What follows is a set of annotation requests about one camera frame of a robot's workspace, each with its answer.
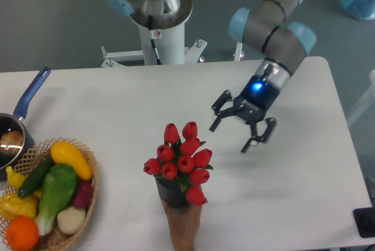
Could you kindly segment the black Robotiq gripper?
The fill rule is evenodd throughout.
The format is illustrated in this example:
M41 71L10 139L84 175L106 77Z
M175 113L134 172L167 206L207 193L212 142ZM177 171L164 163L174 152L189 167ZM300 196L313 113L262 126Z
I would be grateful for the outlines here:
M241 149L243 154L252 146L259 143L266 144L277 125L277 121L273 117L265 119L264 117L279 93L280 91L268 80L261 80L260 76L253 75L237 97L232 98L230 91L225 90L213 103L212 110L216 118L209 130L214 132L222 119L235 116L250 125L250 138ZM233 105L224 109L223 106L228 102L232 102ZM263 119L266 128L262 134L259 134L257 122Z

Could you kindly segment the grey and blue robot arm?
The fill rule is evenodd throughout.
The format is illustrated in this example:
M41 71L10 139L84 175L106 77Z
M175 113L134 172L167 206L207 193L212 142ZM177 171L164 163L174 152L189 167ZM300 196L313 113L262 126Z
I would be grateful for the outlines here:
M196 62L198 56L185 48L185 23L192 13L192 0L105 0L119 15L138 26L146 65L178 65ZM237 97L224 91L212 109L214 131L222 119L235 116L250 127L243 147L266 143L276 120L266 113L288 80L316 43L314 32L287 18L303 0L262 0L254 11L238 9L228 33L239 45L247 45L264 55L264 60Z

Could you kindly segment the person's fingertip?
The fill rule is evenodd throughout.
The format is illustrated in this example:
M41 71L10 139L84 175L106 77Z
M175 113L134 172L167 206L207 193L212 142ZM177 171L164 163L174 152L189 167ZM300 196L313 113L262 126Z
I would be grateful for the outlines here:
M200 226L202 206L191 205L180 215L176 214L165 201L162 201L162 206L168 220L174 249L176 251L193 251Z

